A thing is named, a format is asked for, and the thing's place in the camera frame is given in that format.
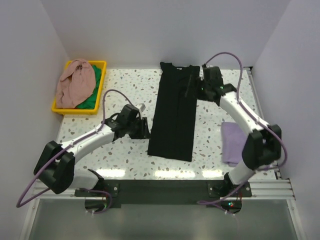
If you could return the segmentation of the aluminium front rail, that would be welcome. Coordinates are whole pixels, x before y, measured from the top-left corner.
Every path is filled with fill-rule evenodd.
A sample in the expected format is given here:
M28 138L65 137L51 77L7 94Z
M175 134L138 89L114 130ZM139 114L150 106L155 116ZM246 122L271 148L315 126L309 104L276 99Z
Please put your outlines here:
M127 180L107 179L105 181L106 192L118 200L127 195L133 200L147 198L159 200L161 197L176 198L179 195L194 197L196 201L212 201L219 197L218 190L223 185L221 179L156 179L156 180ZM93 200L102 201L106 198L101 193L85 193L79 190L68 188L60 194L51 190L43 192L47 187L37 181L32 191L32 196L39 194L40 200ZM294 200L295 195L289 180L250 180L237 192L232 194L230 199L236 197L249 200Z

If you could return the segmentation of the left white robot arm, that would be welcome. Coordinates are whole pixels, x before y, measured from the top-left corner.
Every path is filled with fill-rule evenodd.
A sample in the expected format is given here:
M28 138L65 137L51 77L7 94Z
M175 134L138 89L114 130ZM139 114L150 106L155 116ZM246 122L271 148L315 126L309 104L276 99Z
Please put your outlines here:
M92 196L103 190L104 178L95 170L76 170L76 164L95 149L129 135L134 140L150 139L148 119L142 116L146 106L126 104L86 134L63 143L47 143L33 174L55 194L67 189L86 189Z

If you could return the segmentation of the aluminium right side rail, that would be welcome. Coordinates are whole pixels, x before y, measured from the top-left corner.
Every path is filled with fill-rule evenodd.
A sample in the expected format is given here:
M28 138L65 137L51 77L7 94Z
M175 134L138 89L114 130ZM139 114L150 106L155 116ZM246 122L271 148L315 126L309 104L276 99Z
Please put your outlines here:
M280 125L279 91L274 89L273 82L269 82L269 79L257 72L254 67L245 67L243 73L246 79L241 88L249 88L252 94L247 96L242 93L241 97L266 122Z

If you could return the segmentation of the black t shirt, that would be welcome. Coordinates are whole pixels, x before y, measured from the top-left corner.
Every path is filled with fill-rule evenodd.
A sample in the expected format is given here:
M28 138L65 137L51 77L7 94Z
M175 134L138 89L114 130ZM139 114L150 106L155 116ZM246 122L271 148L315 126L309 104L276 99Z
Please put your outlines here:
M156 106L147 153L166 159L192 161L197 98L189 80L199 66L174 66L161 62Z

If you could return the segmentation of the green t shirt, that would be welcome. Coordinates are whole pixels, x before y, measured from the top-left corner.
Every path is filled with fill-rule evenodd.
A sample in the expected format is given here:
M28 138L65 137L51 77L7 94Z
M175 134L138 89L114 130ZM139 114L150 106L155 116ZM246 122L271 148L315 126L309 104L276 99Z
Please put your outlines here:
M77 109L93 110L95 108L101 76L102 76L102 70L98 68L96 65L92 65L92 68L95 74L95 88L92 94L85 101L83 101L82 103L76 106Z

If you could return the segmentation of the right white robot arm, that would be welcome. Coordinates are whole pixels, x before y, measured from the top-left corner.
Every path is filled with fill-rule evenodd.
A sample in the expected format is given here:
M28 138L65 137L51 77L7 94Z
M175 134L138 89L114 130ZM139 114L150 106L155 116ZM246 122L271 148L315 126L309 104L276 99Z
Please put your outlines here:
M242 160L227 173L228 181L222 185L223 192L233 197L241 190L240 184L251 178L256 170L280 159L282 130L278 125L270 125L260 119L241 100L238 90L231 83L224 84L219 67L204 64L202 70L203 79L197 82L197 98L216 103L233 118L246 136Z

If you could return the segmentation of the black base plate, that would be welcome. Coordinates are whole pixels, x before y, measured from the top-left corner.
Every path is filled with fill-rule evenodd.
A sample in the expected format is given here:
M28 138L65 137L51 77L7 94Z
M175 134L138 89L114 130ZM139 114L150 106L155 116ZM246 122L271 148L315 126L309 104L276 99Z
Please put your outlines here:
M100 181L93 190L76 190L75 197L84 198L86 210L100 213L123 205L196 205L213 202L222 180L115 180Z

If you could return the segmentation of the pink t shirt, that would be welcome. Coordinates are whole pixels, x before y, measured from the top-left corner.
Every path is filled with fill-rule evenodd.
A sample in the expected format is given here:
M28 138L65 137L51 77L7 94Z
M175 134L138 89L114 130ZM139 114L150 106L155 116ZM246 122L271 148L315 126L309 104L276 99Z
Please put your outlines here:
M73 60L61 74L56 87L58 109L74 109L84 102L96 86L95 72L85 59Z

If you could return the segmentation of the aluminium rail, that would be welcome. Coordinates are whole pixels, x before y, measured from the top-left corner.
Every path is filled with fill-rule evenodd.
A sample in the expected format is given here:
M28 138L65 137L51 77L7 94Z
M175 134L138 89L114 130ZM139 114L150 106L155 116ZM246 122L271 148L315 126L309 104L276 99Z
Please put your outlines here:
M249 88L252 94L247 96L242 93L241 97L266 122L280 125L279 91L274 89L273 82L269 82L269 79L257 72L254 67L245 67L243 73L246 79L241 88Z
M156 179L156 180L127 180L107 179L105 181L106 192L118 200L127 195L133 200L147 198L159 200L161 197L176 198L179 195L194 197L196 201L212 201L219 197L218 190L223 185L221 179ZM60 194L51 190L43 192L47 187L37 181L32 191L32 196L39 194L40 200L93 200L102 201L106 198L101 193L85 193L79 190L68 188ZM230 199L236 197L249 200L294 200L295 195L289 180L250 180L237 192L232 194Z

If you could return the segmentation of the yellow plastic bin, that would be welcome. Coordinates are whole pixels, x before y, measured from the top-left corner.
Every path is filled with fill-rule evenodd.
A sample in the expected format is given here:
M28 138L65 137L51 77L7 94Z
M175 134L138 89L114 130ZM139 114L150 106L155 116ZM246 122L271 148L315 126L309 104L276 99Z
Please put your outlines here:
M68 61L59 77L51 110L60 115L96 115L107 62L78 58Z

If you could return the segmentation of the folded purple t shirt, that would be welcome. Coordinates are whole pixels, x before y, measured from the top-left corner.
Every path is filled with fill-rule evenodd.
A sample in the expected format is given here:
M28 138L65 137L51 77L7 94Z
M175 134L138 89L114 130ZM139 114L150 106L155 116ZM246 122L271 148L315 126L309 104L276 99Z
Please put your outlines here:
M263 143L261 131L253 130L246 135L236 123L224 122L221 127L222 162L234 167L235 173L253 173L273 160Z

